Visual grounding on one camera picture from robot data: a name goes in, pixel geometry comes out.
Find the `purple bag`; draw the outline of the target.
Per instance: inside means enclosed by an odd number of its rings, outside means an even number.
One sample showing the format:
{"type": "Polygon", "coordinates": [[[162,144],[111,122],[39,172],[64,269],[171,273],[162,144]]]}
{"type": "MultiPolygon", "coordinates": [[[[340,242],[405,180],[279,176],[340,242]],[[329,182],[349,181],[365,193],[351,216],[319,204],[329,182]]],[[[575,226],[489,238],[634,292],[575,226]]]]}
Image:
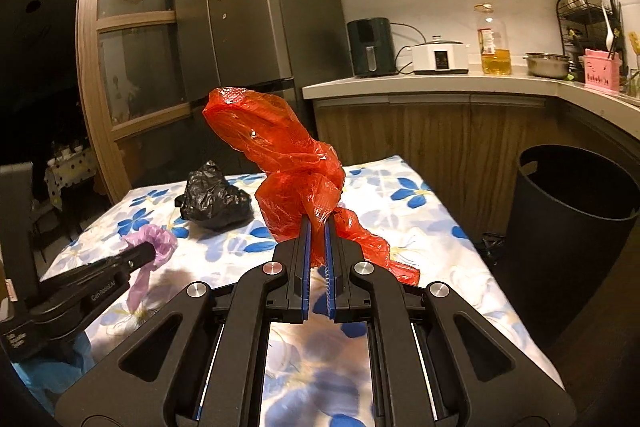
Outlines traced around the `purple bag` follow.
{"type": "Polygon", "coordinates": [[[150,243],[154,249],[153,259],[142,265],[128,291],[127,307],[130,313],[134,313],[149,290],[151,273],[171,259],[178,247],[178,241],[174,233],[158,225],[143,225],[137,232],[125,235],[124,241],[131,247],[150,243]]]}

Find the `red plastic bag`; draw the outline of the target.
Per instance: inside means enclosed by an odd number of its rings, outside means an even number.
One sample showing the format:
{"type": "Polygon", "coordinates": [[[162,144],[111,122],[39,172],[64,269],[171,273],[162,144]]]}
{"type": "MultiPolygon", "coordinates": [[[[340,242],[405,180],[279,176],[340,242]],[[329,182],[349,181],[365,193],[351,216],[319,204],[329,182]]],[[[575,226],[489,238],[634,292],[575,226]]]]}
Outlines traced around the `red plastic bag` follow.
{"type": "Polygon", "coordinates": [[[390,257],[386,239],[363,228],[352,210],[340,202],[345,171],[334,148],[311,138],[294,110],[277,95],[238,87],[209,93],[203,116],[222,141],[265,173],[255,192],[260,212],[273,238],[295,239],[302,220],[311,225],[310,265],[326,263],[324,225],[336,216],[336,231],[362,249],[364,259],[416,286],[420,271],[390,257]]]}

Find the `black trash bin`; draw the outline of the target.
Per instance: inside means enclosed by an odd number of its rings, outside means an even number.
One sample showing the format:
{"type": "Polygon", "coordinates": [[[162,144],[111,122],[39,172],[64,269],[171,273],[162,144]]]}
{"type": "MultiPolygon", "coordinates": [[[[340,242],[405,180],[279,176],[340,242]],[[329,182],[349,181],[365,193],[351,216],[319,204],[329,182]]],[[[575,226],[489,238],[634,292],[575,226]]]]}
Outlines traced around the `black trash bin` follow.
{"type": "Polygon", "coordinates": [[[518,158],[502,287],[538,346],[550,346],[604,281],[639,217],[639,185],[584,148],[541,144],[518,158]]]}

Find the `floral blue white tablecloth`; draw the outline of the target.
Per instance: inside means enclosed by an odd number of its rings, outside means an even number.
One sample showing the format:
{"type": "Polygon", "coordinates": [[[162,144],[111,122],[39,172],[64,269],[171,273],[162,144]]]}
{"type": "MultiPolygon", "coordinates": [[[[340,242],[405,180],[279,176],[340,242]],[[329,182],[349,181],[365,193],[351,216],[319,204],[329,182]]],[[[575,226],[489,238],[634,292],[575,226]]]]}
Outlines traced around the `floral blue white tablecloth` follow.
{"type": "MultiPolygon", "coordinates": [[[[363,257],[330,218],[326,312],[367,336],[379,426],[568,426],[572,399],[483,317],[457,285],[432,273],[399,283],[363,257]]],[[[63,426],[255,426],[273,324],[311,312],[311,226],[271,261],[218,289],[194,283],[66,391],[63,426]]]]}

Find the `black plastic bag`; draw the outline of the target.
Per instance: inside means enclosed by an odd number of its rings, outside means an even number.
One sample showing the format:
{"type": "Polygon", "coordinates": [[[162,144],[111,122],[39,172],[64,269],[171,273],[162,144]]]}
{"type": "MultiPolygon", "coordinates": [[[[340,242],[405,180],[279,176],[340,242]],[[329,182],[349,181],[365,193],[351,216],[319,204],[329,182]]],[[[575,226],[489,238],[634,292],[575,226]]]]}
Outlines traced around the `black plastic bag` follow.
{"type": "Polygon", "coordinates": [[[250,194],[231,184],[211,160],[190,172],[175,206],[183,220],[214,232],[242,225],[254,215],[250,194]]]}

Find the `wooden lower cabinet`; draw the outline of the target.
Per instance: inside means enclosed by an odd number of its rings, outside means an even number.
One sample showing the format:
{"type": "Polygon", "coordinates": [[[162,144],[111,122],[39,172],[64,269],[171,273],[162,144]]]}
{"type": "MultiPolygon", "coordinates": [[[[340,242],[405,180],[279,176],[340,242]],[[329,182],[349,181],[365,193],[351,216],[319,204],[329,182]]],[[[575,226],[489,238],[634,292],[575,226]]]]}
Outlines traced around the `wooden lower cabinet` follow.
{"type": "Polygon", "coordinates": [[[559,107],[539,96],[410,94],[314,103],[320,139],[346,165],[399,155],[472,239],[502,233],[516,160],[561,135],[559,107]]]}

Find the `white rice cooker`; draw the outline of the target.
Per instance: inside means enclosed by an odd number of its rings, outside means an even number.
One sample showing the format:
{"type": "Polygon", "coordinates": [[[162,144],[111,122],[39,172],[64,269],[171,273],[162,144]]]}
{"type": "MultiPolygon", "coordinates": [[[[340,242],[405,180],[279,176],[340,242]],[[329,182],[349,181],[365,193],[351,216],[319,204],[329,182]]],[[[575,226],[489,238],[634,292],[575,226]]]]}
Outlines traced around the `white rice cooker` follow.
{"type": "Polygon", "coordinates": [[[467,74],[468,48],[463,42],[433,36],[431,41],[411,48],[412,68],[415,74],[467,74]]]}

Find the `steel bowl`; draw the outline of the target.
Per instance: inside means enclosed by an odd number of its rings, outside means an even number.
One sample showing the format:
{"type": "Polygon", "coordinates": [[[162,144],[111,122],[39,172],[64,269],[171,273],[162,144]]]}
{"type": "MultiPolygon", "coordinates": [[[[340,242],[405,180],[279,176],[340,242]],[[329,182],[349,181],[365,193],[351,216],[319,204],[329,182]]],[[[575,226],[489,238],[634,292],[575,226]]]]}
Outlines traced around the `steel bowl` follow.
{"type": "Polygon", "coordinates": [[[570,72],[570,60],[564,54],[529,52],[525,60],[532,76],[565,79],[570,72]]]}

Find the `black air fryer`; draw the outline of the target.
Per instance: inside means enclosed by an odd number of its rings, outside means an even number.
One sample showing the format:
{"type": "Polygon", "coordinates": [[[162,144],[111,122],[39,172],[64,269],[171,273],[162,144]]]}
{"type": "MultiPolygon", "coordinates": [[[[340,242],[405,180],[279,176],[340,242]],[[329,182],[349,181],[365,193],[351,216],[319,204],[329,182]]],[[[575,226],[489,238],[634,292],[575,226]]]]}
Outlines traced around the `black air fryer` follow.
{"type": "Polygon", "coordinates": [[[347,33],[352,69],[359,78],[395,75],[395,50],[390,20],[370,17],[351,20],[347,33]]]}

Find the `cooking oil bottle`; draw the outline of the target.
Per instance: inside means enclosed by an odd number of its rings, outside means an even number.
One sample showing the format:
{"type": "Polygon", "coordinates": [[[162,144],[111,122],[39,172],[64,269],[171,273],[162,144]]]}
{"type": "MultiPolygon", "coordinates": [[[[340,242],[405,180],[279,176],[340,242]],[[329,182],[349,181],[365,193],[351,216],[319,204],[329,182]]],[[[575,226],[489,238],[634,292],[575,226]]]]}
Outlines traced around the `cooking oil bottle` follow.
{"type": "Polygon", "coordinates": [[[511,75],[512,63],[506,26],[490,3],[474,6],[480,62],[484,74],[511,75]]]}

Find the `wooden glass door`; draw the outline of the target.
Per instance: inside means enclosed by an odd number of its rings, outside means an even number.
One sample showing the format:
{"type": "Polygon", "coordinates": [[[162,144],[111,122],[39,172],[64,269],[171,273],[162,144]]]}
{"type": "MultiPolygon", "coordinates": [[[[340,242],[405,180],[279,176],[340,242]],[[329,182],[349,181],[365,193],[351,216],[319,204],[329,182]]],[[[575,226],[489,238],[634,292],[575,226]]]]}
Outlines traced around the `wooden glass door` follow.
{"type": "Polygon", "coordinates": [[[77,0],[82,113],[108,198],[182,180],[198,163],[178,54],[175,0],[77,0]]]}

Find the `pink utensil holder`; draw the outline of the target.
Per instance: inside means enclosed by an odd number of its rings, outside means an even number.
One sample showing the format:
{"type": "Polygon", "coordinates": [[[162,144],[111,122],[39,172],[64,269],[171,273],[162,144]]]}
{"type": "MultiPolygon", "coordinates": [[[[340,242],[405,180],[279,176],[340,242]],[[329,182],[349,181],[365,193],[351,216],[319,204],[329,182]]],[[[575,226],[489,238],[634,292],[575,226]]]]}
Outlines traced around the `pink utensil holder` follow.
{"type": "Polygon", "coordinates": [[[593,89],[620,92],[620,57],[606,51],[585,50],[585,84],[593,89]]]}

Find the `grey refrigerator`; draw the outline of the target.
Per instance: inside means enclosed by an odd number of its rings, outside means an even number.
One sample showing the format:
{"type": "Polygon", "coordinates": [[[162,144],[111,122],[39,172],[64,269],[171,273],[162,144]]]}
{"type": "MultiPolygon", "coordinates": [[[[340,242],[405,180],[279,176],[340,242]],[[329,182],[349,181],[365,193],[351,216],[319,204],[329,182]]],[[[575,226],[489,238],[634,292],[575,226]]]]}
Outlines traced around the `grey refrigerator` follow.
{"type": "Polygon", "coordinates": [[[189,101],[217,87],[279,95],[304,124],[307,86],[350,76],[341,0],[175,0],[189,101]]]}

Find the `black dish rack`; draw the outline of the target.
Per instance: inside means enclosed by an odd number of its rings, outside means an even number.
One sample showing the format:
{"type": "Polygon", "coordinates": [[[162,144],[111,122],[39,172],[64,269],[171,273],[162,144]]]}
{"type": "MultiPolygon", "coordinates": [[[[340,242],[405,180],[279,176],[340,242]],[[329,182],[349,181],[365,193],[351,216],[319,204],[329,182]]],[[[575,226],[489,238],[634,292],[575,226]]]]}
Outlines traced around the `black dish rack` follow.
{"type": "Polygon", "coordinates": [[[626,50],[623,37],[622,6],[617,0],[558,0],[556,20],[562,52],[568,57],[570,71],[584,73],[582,57],[587,50],[604,51],[605,57],[620,60],[620,72],[626,74],[626,50]]]}

